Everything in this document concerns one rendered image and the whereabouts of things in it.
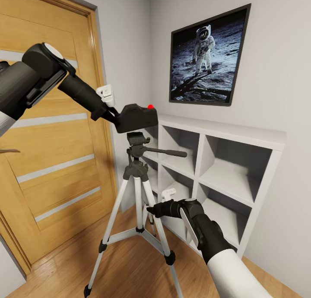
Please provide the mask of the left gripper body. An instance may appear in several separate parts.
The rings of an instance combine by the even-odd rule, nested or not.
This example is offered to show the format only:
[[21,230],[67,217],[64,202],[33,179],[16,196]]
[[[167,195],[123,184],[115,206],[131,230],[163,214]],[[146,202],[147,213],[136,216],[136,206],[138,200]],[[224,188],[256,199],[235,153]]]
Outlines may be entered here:
[[94,121],[97,121],[107,110],[107,106],[101,100],[101,97],[87,83],[83,85],[81,90],[72,99],[90,111],[90,118]]

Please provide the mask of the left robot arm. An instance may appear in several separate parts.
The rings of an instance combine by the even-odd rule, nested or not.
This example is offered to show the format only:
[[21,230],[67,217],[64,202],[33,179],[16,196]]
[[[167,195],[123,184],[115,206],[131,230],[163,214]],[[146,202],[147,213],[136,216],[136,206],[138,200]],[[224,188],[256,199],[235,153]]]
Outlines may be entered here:
[[62,81],[58,89],[91,112],[116,125],[114,94],[111,85],[97,88],[83,82],[76,69],[51,45],[31,46],[22,61],[9,65],[0,61],[0,138],[23,115]]

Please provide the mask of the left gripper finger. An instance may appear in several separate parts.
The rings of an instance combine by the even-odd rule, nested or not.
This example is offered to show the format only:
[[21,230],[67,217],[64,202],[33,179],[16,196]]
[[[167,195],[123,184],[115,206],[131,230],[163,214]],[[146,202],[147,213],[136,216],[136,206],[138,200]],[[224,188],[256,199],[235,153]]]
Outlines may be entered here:
[[118,111],[114,107],[108,107],[107,106],[107,110],[109,110],[113,115],[118,113]]
[[101,118],[104,118],[116,125],[120,125],[120,122],[114,117],[114,115],[109,110],[106,110],[106,112],[101,116]]

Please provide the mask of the camera tripod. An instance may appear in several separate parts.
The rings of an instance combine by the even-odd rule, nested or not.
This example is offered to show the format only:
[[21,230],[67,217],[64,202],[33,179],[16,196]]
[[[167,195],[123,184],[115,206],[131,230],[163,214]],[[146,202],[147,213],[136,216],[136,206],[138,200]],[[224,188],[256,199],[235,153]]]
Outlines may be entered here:
[[[166,236],[164,233],[164,229],[162,226],[162,222],[160,218],[156,218],[155,215],[152,215],[150,212],[147,211],[147,207],[154,207],[156,204],[151,186],[149,184],[149,178],[147,171],[149,169],[148,165],[145,164],[143,166],[143,162],[139,161],[139,157],[142,157],[144,152],[146,151],[151,151],[151,152],[159,152],[159,153],[166,153],[168,155],[174,155],[174,156],[179,156],[179,157],[187,157],[187,153],[183,151],[176,151],[176,150],[163,150],[163,149],[155,149],[155,148],[149,148],[146,146],[143,146],[143,144],[150,143],[150,137],[147,139],[144,137],[142,132],[131,132],[127,133],[127,139],[129,141],[129,144],[131,147],[127,149],[127,154],[129,157],[129,166],[125,168],[124,175],[123,175],[123,180],[120,186],[120,189],[117,194],[117,198],[105,231],[105,235],[103,239],[100,242],[99,245],[99,255],[92,273],[92,277],[90,280],[90,283],[86,285],[84,289],[84,297],[88,298],[90,295],[90,292],[92,290],[92,284],[98,269],[98,266],[100,264],[103,252],[106,250],[107,245],[135,236],[135,235],[141,235],[143,238],[145,238],[153,247],[155,247],[161,254],[164,255],[166,263],[170,267],[170,271],[173,276],[173,280],[175,283],[175,287],[178,293],[179,298],[183,298],[181,288],[179,285],[179,281],[176,275],[176,271],[174,268],[173,263],[175,262],[175,253],[171,250],[169,250],[169,246],[166,240]],[[131,156],[134,157],[134,161],[131,160]],[[119,211],[120,208],[120,203],[123,198],[124,190],[126,188],[127,182],[130,178],[130,176],[133,175],[134,177],[134,184],[135,184],[135,197],[136,197],[136,217],[137,217],[137,227],[132,228],[127,231],[120,232],[118,234],[110,235],[115,217],[117,212]],[[145,200],[145,206],[144,208],[142,207],[142,196],[141,196],[141,190],[143,191],[143,196]],[[149,214],[149,222],[152,226],[153,230],[153,235],[149,233],[145,229],[145,223],[147,219],[147,215]],[[155,238],[156,234],[154,231],[154,220],[155,220],[155,225],[157,227],[157,231],[160,237],[161,242]]]

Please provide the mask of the digital camera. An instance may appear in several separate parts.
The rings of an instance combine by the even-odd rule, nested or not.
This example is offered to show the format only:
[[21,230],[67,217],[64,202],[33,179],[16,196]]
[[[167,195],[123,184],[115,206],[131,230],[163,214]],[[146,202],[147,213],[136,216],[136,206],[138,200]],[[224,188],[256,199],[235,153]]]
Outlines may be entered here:
[[153,105],[148,105],[147,108],[140,107],[137,103],[125,105],[122,112],[114,114],[114,117],[120,122],[120,125],[115,124],[118,133],[158,125],[157,110]]

